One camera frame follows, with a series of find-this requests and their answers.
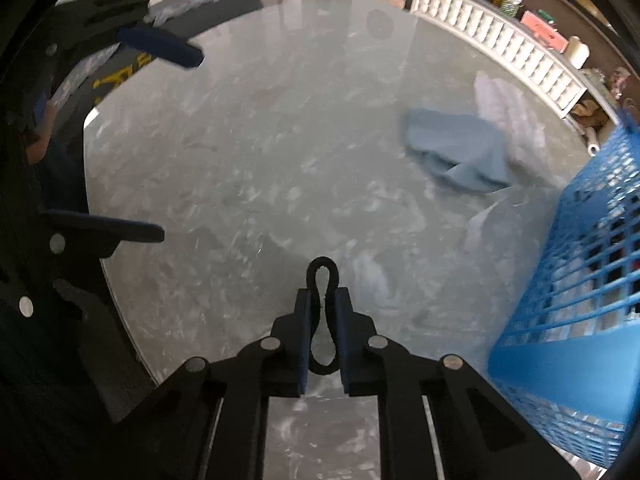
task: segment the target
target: silver rivet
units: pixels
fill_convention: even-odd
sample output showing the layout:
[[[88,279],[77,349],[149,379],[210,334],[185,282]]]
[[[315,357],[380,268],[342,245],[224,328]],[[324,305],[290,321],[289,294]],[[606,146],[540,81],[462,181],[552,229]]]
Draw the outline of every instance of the silver rivet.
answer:
[[[277,337],[265,337],[260,341],[260,346],[263,350],[277,350],[280,348],[280,340]]]
[[[384,348],[386,345],[389,344],[389,341],[384,336],[372,335],[369,338],[368,343],[371,348]]]
[[[33,316],[33,303],[31,303],[29,298],[26,296],[21,297],[18,306],[20,307],[20,312],[24,317]]]
[[[192,357],[185,364],[184,367],[188,372],[196,373],[204,370],[207,362],[202,357]]]
[[[51,238],[49,239],[49,249],[51,249],[51,252],[54,254],[62,254],[65,250],[65,243],[65,237],[60,233],[55,233],[51,235]]]
[[[462,357],[455,354],[445,355],[442,360],[442,364],[444,364],[449,370],[460,370],[464,363],[465,362],[462,360]]]

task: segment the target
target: pink box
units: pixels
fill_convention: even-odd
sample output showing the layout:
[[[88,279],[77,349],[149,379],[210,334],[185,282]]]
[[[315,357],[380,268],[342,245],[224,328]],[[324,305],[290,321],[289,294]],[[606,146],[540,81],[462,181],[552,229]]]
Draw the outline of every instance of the pink box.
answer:
[[[566,49],[568,45],[568,41],[558,33],[557,30],[554,30],[551,25],[549,25],[545,20],[536,16],[533,12],[529,12],[528,10],[523,14],[522,19],[520,20],[525,27],[527,27],[531,32],[533,32],[533,36],[541,41],[542,43],[548,44],[548,46],[556,49],[561,54]]]

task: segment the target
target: dark gray fabric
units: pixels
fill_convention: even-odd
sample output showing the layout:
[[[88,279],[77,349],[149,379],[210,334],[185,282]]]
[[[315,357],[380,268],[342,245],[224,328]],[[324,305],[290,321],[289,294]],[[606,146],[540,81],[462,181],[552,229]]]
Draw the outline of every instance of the dark gray fabric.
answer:
[[[170,10],[169,7],[172,2],[177,2],[179,7],[184,0],[163,0],[150,7],[149,11],[158,19],[163,12]],[[168,30],[180,38],[192,38],[205,30],[216,27],[220,23],[228,22],[238,16],[261,8],[262,3],[260,0],[213,0],[199,4],[179,16],[168,19],[160,28]],[[109,54],[107,59],[100,59],[99,68],[95,69],[93,76],[84,79],[79,86],[74,87],[74,90],[69,92],[69,95],[66,96],[68,100],[58,112],[52,136],[57,136],[60,139],[61,143],[66,147],[67,153],[82,168],[84,119],[95,106],[96,98],[106,97],[114,87],[113,84],[106,84],[94,88],[93,83],[97,79],[107,77],[129,65],[131,65],[133,73],[137,73],[140,70],[136,63],[138,54],[140,54],[139,50],[121,45],[113,55]]]
[[[492,192],[511,185],[504,134],[478,117],[411,110],[406,143],[425,170],[456,186]]]

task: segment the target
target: clutter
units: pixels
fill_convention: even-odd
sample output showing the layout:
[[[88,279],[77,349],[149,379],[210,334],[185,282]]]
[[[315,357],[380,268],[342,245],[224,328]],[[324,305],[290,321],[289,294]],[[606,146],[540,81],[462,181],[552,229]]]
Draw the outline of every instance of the clutter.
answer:
[[[556,24],[556,20],[553,19],[553,16],[546,12],[546,10],[538,9],[538,16],[546,21],[547,25],[551,25],[552,27]]]
[[[569,63],[576,68],[582,68],[584,62],[587,61],[589,54],[589,47],[581,42],[578,36],[571,36],[569,38],[569,44],[564,51],[564,57]]]
[[[423,167],[463,189],[493,192],[511,185],[504,134],[472,115],[411,110],[406,142]]]
[[[494,0],[494,5],[510,18],[515,18],[524,0]]]
[[[609,116],[605,111],[596,101],[591,99],[584,99],[575,105],[570,113],[583,130],[585,128],[601,128],[609,121]]]
[[[616,101],[622,97],[622,92],[625,91],[626,81],[629,76],[631,76],[629,70],[620,66],[609,77],[609,91]]]
[[[587,141],[587,152],[589,156],[596,156],[600,151],[600,143],[598,142],[596,130],[593,128],[585,128],[583,135]]]
[[[580,72],[582,72],[590,81],[598,82],[603,86],[607,81],[607,77],[604,75],[604,72],[599,68],[583,68],[580,69]]]
[[[522,15],[520,23],[533,33],[534,38],[545,43],[549,48],[554,48],[558,52],[566,49],[568,41],[564,36],[558,33],[546,20],[535,15],[533,12],[526,10]]]
[[[640,124],[640,110],[638,110],[636,102],[627,97],[623,107],[627,112],[629,112],[629,115],[631,115],[631,118],[636,122],[636,124]]]

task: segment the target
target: white balustrade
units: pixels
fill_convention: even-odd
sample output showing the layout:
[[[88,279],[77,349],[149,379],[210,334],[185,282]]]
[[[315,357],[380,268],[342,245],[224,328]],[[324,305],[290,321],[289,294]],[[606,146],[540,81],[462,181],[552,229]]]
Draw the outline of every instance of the white balustrade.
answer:
[[[564,118],[589,90],[615,123],[616,111],[562,55],[528,28],[482,0],[413,0],[411,13],[481,50]]]

